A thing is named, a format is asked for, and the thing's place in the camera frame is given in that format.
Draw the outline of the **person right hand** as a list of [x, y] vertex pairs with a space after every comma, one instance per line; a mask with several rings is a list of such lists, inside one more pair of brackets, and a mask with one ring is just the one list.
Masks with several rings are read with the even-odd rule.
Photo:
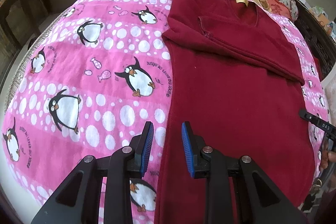
[[328, 149], [329, 141], [323, 140], [321, 143], [321, 149], [319, 150], [319, 171], [325, 170], [330, 163], [336, 162], [336, 153]]

